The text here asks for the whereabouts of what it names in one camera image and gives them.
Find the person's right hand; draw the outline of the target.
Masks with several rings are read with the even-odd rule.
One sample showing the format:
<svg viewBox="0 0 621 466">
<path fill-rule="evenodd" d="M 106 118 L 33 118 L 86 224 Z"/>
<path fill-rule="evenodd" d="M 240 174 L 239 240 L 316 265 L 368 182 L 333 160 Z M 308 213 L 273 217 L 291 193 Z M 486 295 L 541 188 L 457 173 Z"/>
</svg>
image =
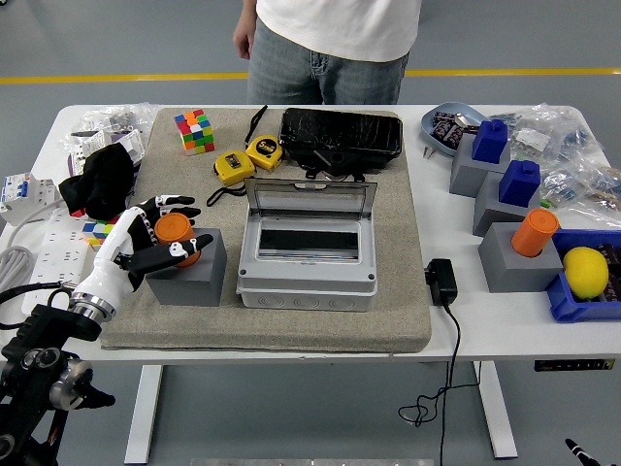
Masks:
<svg viewBox="0 0 621 466">
<path fill-rule="evenodd" d="M 250 60 L 254 42 L 255 23 L 239 23 L 233 34 L 233 43 L 239 58 Z"/>
</svg>

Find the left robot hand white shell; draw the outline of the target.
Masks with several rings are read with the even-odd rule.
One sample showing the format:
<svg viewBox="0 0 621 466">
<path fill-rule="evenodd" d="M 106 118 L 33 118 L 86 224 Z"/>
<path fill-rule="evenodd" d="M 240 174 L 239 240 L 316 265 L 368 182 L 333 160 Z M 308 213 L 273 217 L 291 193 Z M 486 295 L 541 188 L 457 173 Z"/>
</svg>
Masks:
<svg viewBox="0 0 621 466">
<path fill-rule="evenodd" d="M 161 194 L 124 211 L 93 261 L 93 270 L 71 296 L 70 306 L 87 302 L 117 309 L 122 299 L 135 291 L 145 274 L 178 265 L 212 241 L 209 234 L 196 239 L 160 244 L 155 223 L 166 214 L 193 219 L 201 213 L 195 199 Z"/>
</svg>

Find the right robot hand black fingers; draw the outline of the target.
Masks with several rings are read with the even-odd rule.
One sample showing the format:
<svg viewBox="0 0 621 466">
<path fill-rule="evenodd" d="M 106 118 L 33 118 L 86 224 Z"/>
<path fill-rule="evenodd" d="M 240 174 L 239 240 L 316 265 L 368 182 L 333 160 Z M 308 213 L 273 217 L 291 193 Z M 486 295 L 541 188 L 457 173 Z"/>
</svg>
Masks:
<svg viewBox="0 0 621 466">
<path fill-rule="evenodd" d="M 582 466 L 600 466 L 600 463 L 574 440 L 566 438 L 565 444 Z"/>
</svg>

